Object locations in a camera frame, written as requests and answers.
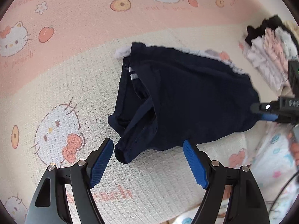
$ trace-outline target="bed sheet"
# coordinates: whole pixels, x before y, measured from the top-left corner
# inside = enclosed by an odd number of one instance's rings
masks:
[[[250,75],[261,101],[276,99],[239,49],[246,26],[275,13],[294,20],[281,0],[14,0],[0,21],[0,199],[10,214],[24,222],[47,165],[85,159],[105,137],[117,142],[107,122],[122,65],[113,55],[132,41],[213,49]],[[263,129],[198,147],[225,166],[248,164]],[[127,165],[113,155],[92,193],[106,223],[150,224],[199,204],[204,191],[175,147]]]

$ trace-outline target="white flower outline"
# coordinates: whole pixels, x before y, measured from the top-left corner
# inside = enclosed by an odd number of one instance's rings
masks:
[[[44,11],[48,9],[46,1],[42,2],[42,4],[37,4],[36,7],[37,9],[35,10],[35,13],[39,13],[40,15],[42,15]]]

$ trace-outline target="red bow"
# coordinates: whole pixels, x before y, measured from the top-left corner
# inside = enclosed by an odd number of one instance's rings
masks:
[[[4,39],[6,35],[10,33],[10,26],[6,26],[6,28],[0,32],[0,37]]]

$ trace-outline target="black cable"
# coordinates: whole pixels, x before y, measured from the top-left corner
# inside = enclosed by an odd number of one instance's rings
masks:
[[[282,192],[285,190],[285,188],[289,185],[289,183],[299,174],[299,170],[293,174],[293,176],[287,181],[287,183],[282,187],[281,191],[279,192],[279,194],[276,196],[275,200],[273,201],[269,211],[268,211],[268,215],[270,215],[270,212],[272,211],[273,206],[275,205],[276,201],[278,200],[278,198],[281,196]]]

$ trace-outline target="blue gripper pad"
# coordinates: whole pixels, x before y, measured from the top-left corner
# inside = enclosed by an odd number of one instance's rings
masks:
[[[183,143],[183,151],[197,184],[207,189],[209,182],[207,180],[206,170],[187,140]]]
[[[89,185],[91,188],[93,188],[101,181],[101,178],[105,172],[105,169],[111,158],[112,153],[113,153],[113,141],[109,139],[106,146],[104,147],[101,154],[99,155],[96,162],[94,163],[93,167],[91,168],[90,181],[89,181]]]

